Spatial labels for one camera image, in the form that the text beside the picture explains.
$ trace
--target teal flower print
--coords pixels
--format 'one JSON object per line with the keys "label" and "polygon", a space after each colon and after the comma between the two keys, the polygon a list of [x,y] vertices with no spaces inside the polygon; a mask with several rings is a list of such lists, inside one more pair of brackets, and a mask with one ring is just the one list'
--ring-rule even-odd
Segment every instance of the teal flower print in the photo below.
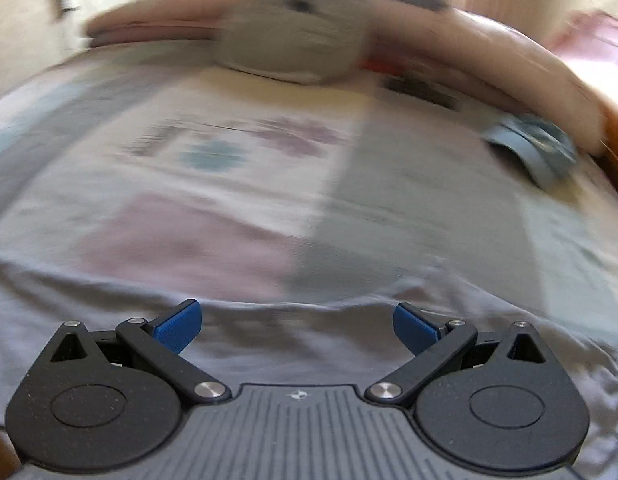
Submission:
{"label": "teal flower print", "polygon": [[196,170],[218,173],[241,165],[245,160],[244,153],[245,150],[233,142],[211,140],[192,146],[190,151],[182,153],[180,158]]}

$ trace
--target gray cap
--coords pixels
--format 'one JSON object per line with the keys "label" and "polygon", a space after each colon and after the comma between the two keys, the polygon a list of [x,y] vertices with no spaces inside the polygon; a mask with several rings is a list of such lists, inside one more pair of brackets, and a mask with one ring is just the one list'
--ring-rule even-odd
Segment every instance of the gray cap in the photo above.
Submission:
{"label": "gray cap", "polygon": [[536,185],[545,191],[568,177],[576,164],[576,147],[568,135],[534,115],[504,117],[483,137],[512,150]]}
{"label": "gray cap", "polygon": [[226,21],[216,59],[243,72],[318,84],[357,65],[368,32],[366,0],[244,0]]}

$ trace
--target patchwork bedspread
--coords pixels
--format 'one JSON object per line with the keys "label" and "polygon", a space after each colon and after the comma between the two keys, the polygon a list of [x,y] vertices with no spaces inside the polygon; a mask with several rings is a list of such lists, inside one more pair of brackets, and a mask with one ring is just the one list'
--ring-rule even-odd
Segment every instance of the patchwork bedspread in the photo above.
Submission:
{"label": "patchwork bedspread", "polygon": [[617,478],[618,200],[597,168],[545,194],[481,141],[497,110],[368,72],[276,82],[210,49],[95,50],[0,100],[0,420],[66,319],[195,297],[185,355],[231,384],[366,384],[408,358],[407,299],[539,325],[602,410],[580,470]]}

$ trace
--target gray gripper base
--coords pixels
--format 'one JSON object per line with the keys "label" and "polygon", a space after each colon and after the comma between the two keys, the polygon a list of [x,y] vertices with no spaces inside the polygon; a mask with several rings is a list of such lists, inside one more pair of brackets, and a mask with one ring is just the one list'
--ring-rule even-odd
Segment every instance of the gray gripper base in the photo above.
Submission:
{"label": "gray gripper base", "polygon": [[[75,478],[80,476],[27,465],[14,480]],[[180,433],[143,461],[89,475],[90,480],[489,478],[436,455],[401,410],[372,406],[352,386],[256,385],[244,386],[225,404],[193,409]],[[579,479],[566,468],[536,478]]]}

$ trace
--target triangular cutout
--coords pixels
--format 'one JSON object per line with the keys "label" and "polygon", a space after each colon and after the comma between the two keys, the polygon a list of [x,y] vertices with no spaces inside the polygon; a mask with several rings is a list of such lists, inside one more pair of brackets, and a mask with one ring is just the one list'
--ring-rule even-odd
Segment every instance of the triangular cutout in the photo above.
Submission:
{"label": "triangular cutout", "polygon": [[75,359],[84,359],[87,356],[87,352],[84,351],[80,339],[75,334],[68,334],[64,336],[64,339],[54,352],[54,356],[51,358],[52,363],[58,363],[61,361],[72,361]]}
{"label": "triangular cutout", "polygon": [[507,357],[514,361],[545,362],[545,358],[529,334],[518,334],[516,336],[516,340],[513,342],[512,349],[507,354]]}

